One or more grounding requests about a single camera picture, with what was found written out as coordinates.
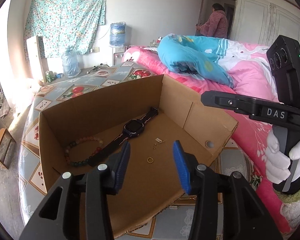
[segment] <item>wooden stool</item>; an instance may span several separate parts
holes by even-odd
[[[7,155],[7,151],[9,149],[9,146],[10,146],[10,143],[11,141],[13,141],[14,143],[16,143],[15,139],[11,136],[11,134],[9,133],[8,129],[7,128],[1,128],[0,129],[0,145],[2,143],[2,140],[4,138],[4,135],[7,134],[8,137],[10,137],[10,141],[9,141],[9,144],[8,144],[8,147],[5,151],[5,154],[4,154],[4,157],[3,157],[3,160],[0,160],[0,166],[4,169],[8,169],[8,167],[4,164],[4,159],[6,158],[6,155]]]

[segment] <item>blue gripper pad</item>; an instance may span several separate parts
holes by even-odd
[[[118,165],[118,169],[115,173],[115,183],[114,183],[114,190],[116,193],[122,188],[124,176],[126,174],[126,170],[128,167],[129,159],[130,159],[130,143],[126,141],[121,149],[122,157],[120,163]]]
[[[180,141],[173,143],[173,158],[178,170],[181,187],[187,194],[190,194],[190,171],[186,165],[185,152],[183,151]]]

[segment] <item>watch face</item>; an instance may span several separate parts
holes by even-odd
[[[136,133],[137,131],[140,130],[140,128],[142,128],[142,126],[143,125],[137,120],[131,120],[129,123],[125,125],[125,128],[131,133]]]

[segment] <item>smartwatch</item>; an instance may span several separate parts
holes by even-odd
[[[140,119],[132,119],[127,122],[123,127],[122,133],[116,139],[104,147],[98,154],[89,157],[88,164],[95,167],[102,160],[108,158],[124,141],[138,137],[144,131],[145,124],[158,113],[158,109],[151,107],[150,111]]]

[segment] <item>camera lens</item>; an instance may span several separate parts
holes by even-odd
[[[271,67],[272,69],[274,69],[274,62],[273,62],[273,59],[272,59],[272,58],[270,59],[270,67]]]
[[[280,51],[280,56],[281,56],[283,62],[284,62],[284,63],[287,63],[287,61],[288,61],[288,56],[287,56],[287,53],[286,53],[286,51],[285,51],[284,49],[281,49],[281,51]]]
[[[280,60],[278,53],[274,54],[274,62],[275,62],[275,65],[277,66],[277,68],[281,67],[281,60]]]

